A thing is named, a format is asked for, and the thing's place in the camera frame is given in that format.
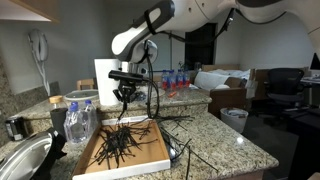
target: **white cabinet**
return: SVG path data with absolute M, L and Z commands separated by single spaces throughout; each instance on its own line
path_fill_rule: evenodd
M 57 0 L 0 0 L 0 20 L 59 22 Z

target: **cardboard box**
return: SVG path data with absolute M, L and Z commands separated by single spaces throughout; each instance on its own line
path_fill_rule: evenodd
M 123 118 L 120 123 L 140 128 L 147 127 L 150 123 L 150 133 L 147 136 L 144 136 L 141 140 L 139 140 L 140 135 L 133 135 L 133 137 L 137 143 L 154 142 L 141 144 L 139 146 L 141 150 L 136 147 L 130 147 L 135 157 L 123 156 L 124 162 L 122 158 L 119 158 L 118 168 L 114 157 L 109 158 L 110 169 L 108 169 L 107 160 L 103 160 L 101 165 L 94 162 L 88 166 L 95 160 L 94 156 L 104 142 L 102 137 L 99 136 L 99 133 L 104 134 L 104 132 L 101 132 L 99 128 L 92 135 L 82 153 L 73 172 L 73 180 L 118 179 L 170 169 L 170 158 L 156 121 L 147 119 L 143 123 L 137 123 L 146 118 L 146 116 Z M 116 123 L 117 119 L 104 120 L 102 121 L 102 128 L 110 128 L 111 126 L 112 129 L 115 129 Z

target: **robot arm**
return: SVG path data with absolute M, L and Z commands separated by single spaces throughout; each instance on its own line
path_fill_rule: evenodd
M 284 12 L 297 15 L 305 24 L 320 57 L 319 0 L 164 0 L 150 8 L 132 27 L 112 42 L 120 61 L 144 63 L 144 40 L 161 31 L 193 31 L 218 15 L 236 8 L 252 22 L 273 20 Z

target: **wall-mounted phone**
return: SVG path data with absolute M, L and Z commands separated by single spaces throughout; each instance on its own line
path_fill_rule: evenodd
M 33 59 L 42 77 L 43 85 L 50 96 L 50 84 L 47 81 L 45 61 L 48 59 L 48 42 L 44 33 L 38 29 L 33 29 L 28 33 Z
M 38 29 L 33 29 L 28 33 L 28 38 L 32 52 L 38 61 L 45 61 L 48 58 L 48 42 L 44 33 Z

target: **granite countertop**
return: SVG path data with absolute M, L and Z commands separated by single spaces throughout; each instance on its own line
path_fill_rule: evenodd
M 173 121 L 159 123 L 159 126 L 184 144 L 191 139 L 188 145 L 194 153 L 191 153 L 189 178 L 223 179 L 278 166 L 277 159 L 213 115 L 206 112 L 190 120 L 192 121 L 180 122 L 181 126 L 177 126 Z M 10 142 L 0 148 L 0 159 L 16 145 L 17 143 Z M 65 145 L 63 150 L 68 154 L 57 160 L 52 167 L 53 180 L 71 179 L 71 174 L 84 146 L 75 150 L 71 149 L 68 144 Z M 188 154 L 188 150 L 184 150 L 179 159 L 172 163 L 169 170 L 132 176 L 127 179 L 184 179 L 187 173 Z
M 197 105 L 197 104 L 208 104 L 211 102 L 211 98 L 203 95 L 194 90 L 185 90 L 178 92 L 173 98 L 168 98 L 167 94 L 160 96 L 160 107 L 173 107 L 173 106 L 185 106 L 185 105 Z M 100 112 L 121 112 L 122 103 L 114 106 L 103 106 L 100 104 L 99 99 L 92 100 L 92 103 Z M 145 101 L 134 101 L 128 104 L 128 111 L 146 109 Z M 50 119 L 50 108 L 51 104 L 48 100 L 45 100 L 35 106 L 28 108 L 17 115 L 22 116 L 24 119 L 35 120 L 35 119 Z

